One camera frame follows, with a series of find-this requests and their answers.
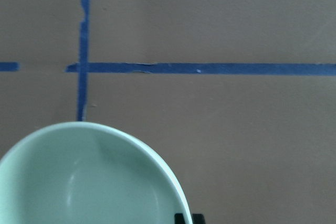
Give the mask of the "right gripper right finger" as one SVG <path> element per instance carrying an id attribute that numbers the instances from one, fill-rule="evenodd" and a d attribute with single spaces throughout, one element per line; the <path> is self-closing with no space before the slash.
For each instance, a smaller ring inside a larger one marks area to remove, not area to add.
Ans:
<path id="1" fill-rule="evenodd" d="M 193 224 L 205 224 L 205 217 L 203 214 L 192 214 Z"/>

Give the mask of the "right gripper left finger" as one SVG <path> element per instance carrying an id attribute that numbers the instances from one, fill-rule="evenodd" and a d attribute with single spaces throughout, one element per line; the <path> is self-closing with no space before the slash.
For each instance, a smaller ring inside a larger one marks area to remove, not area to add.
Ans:
<path id="1" fill-rule="evenodd" d="M 174 223 L 175 224 L 185 224 L 184 215 L 182 213 L 176 213 L 174 215 Z"/>

